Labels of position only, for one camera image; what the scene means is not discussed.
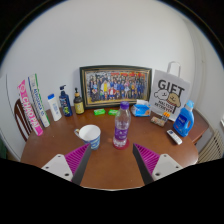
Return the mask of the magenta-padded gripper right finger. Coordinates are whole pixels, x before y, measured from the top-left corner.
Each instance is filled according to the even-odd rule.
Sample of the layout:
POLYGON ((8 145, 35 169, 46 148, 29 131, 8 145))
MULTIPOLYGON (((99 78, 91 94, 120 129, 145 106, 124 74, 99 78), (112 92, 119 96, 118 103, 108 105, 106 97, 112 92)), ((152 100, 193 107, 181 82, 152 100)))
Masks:
POLYGON ((145 185, 182 169, 168 154, 159 155, 137 143, 133 144, 133 155, 145 185))

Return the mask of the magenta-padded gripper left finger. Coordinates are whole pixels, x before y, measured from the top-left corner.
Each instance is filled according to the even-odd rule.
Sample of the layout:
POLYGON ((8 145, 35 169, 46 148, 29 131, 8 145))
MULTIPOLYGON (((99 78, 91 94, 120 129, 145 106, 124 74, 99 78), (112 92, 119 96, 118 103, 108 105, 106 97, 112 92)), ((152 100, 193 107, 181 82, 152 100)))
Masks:
POLYGON ((80 185, 90 155, 91 146, 87 143, 66 155, 57 154, 42 169, 80 185))

